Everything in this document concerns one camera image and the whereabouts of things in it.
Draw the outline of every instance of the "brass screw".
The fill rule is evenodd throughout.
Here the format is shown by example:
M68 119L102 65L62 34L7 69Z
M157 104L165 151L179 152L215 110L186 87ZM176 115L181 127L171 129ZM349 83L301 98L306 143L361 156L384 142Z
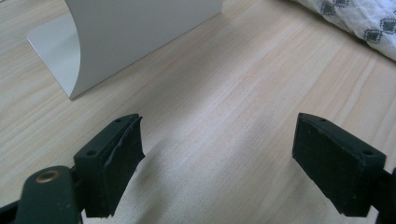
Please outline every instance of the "brass screw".
M35 179L35 182L37 182L39 184L48 183L48 182L58 178L60 175L61 175L61 173L59 173L59 171L57 171L57 170L47 171L46 173L39 175Z

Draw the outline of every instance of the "black and white fabric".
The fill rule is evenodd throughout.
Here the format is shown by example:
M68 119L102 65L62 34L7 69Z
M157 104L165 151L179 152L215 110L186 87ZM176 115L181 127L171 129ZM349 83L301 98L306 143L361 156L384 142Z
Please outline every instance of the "black and white fabric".
M294 0L396 60L396 0Z

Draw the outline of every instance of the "wood grain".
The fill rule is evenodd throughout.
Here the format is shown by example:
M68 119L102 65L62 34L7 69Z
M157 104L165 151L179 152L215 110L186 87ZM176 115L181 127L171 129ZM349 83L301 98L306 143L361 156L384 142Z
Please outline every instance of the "wood grain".
M374 223L339 215L291 158L299 112L335 122L396 166L395 62L287 0L222 14L74 101L26 40L61 0L0 2L0 206L111 120L143 116L147 157L111 219L85 223Z

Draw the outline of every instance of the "light wood surface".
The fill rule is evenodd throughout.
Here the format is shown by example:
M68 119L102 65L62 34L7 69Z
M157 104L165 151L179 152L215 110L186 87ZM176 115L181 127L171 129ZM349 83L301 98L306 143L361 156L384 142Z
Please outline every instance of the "light wood surface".
M86 223L374 223L339 215L291 158L299 112L396 166L396 64L287 0L222 14L70 101L26 40L62 0L0 2L0 206L118 117L143 116L139 164L110 219Z

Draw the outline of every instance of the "white curved panel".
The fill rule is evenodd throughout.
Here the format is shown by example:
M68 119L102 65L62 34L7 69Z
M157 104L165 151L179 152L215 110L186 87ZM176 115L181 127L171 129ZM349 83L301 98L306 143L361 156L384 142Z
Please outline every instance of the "white curved panel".
M68 37L47 34L56 26L65 30L66 26L59 26L70 21L70 16L65 16L56 24L35 28L28 38L71 99L220 13L222 4L221 0L65 1L78 33L71 35L68 28ZM57 48L42 47L49 38L57 39L52 40ZM51 54L64 61L53 60Z

